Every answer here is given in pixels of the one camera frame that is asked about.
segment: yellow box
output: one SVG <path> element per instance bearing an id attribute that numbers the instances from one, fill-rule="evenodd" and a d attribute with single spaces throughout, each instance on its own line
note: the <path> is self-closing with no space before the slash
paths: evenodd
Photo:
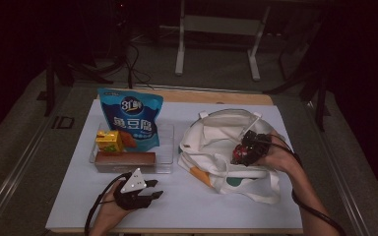
<path id="1" fill-rule="evenodd" d="M 122 145 L 121 136 L 118 131 L 97 131 L 96 144 L 101 151 L 122 151 L 124 146 Z"/>

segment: blue snack bag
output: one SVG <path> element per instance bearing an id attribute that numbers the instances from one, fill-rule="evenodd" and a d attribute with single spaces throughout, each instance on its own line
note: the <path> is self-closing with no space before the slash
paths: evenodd
<path id="1" fill-rule="evenodd" d="M 98 88 L 100 105 L 111 130 L 118 130 L 127 151 L 158 147 L 156 119 L 162 96 L 132 90 Z"/>

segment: white fabric bag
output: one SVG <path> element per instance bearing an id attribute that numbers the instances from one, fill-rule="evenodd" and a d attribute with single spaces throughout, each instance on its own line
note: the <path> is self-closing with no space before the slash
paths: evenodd
<path id="1" fill-rule="evenodd" d="M 247 110 L 201 112 L 200 119 L 185 132 L 180 143 L 178 164 L 220 194 L 238 193 L 255 202 L 278 203 L 281 193 L 276 170 L 230 163 L 232 151 L 248 130 L 269 134 L 273 129 L 260 114 Z M 263 195 L 246 188 L 256 184 L 256 180 L 263 183 L 263 179 L 270 181 L 271 194 Z"/>

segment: transparent tray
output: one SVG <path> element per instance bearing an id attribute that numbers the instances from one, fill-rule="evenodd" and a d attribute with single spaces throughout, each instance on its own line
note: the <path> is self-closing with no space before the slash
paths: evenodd
<path id="1" fill-rule="evenodd" d="M 107 124 L 101 123 L 100 130 L 109 130 Z M 160 146 L 153 147 L 149 152 L 156 153 L 155 164 L 136 164 L 136 163 L 118 163 L 118 162 L 96 162 L 95 158 L 99 152 L 97 144 L 94 143 L 89 161 L 93 163 L 96 170 L 101 173 L 126 173 L 134 172 L 140 168 L 142 173 L 146 174 L 167 174 L 171 173 L 173 165 L 173 144 L 174 144 L 174 127 L 168 124 L 157 125 L 158 139 Z"/>

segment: dark background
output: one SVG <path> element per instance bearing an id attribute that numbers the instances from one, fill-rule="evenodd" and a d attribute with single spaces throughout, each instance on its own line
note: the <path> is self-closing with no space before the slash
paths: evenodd
<path id="1" fill-rule="evenodd" d="M 51 52 L 60 50 L 90 64 L 95 55 L 106 52 L 105 38 L 95 36 L 109 35 L 112 12 L 94 3 L 0 1 L 0 123 L 31 79 L 44 70 Z M 378 179 L 378 1 L 347 3 L 351 7 L 327 15 L 307 59 L 316 62 L 311 67 L 328 72 L 328 88 L 336 95 Z M 147 28 L 154 38 L 156 25 L 178 25 L 178 1 L 135 0 L 133 4 L 129 19 Z M 81 18 L 78 6 L 97 21 Z M 233 16 L 241 14 L 231 9 Z M 283 28 L 283 19 L 270 17 L 268 30 Z M 48 45 L 57 46 L 49 52 Z"/>

